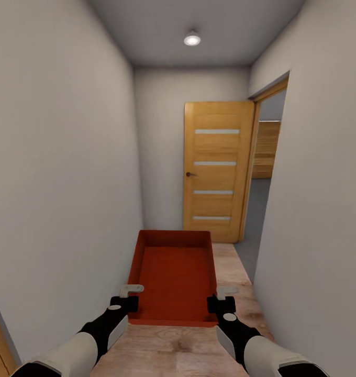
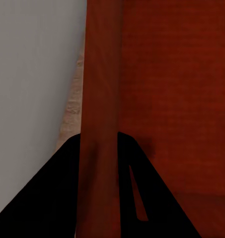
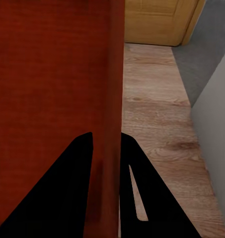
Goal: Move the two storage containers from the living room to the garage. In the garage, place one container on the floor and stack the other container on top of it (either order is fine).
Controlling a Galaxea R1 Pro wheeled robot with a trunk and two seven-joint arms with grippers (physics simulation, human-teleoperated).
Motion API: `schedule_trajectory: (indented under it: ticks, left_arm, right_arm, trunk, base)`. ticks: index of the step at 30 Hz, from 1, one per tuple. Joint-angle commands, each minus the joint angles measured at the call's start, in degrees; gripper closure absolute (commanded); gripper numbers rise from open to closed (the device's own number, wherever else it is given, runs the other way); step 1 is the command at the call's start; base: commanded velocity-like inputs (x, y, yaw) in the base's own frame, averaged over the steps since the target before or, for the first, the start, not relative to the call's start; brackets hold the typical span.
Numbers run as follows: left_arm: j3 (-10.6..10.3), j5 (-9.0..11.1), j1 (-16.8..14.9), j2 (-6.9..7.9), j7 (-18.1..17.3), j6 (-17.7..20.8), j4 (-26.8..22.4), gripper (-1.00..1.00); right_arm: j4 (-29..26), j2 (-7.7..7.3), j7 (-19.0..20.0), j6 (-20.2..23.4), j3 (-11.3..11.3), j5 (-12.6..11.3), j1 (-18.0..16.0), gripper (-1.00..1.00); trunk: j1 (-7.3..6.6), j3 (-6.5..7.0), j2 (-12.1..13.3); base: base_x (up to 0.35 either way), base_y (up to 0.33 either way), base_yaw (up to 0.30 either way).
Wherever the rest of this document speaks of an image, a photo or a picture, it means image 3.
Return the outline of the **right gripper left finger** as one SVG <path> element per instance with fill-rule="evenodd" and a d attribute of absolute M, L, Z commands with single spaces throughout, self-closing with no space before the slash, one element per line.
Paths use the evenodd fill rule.
<path fill-rule="evenodd" d="M 0 226 L 0 238 L 83 238 L 92 132 L 75 138 Z"/>

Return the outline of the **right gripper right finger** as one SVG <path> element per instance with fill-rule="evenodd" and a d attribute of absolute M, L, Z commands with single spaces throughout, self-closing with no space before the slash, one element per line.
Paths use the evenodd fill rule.
<path fill-rule="evenodd" d="M 148 217 L 137 218 L 129 165 Z M 202 238 L 136 140 L 121 133 L 121 238 Z"/>

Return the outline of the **storage box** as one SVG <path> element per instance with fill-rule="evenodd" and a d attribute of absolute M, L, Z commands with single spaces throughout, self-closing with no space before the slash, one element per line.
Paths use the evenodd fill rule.
<path fill-rule="evenodd" d="M 125 0 L 0 0 L 0 226 L 92 132 L 83 238 L 118 238 Z"/>

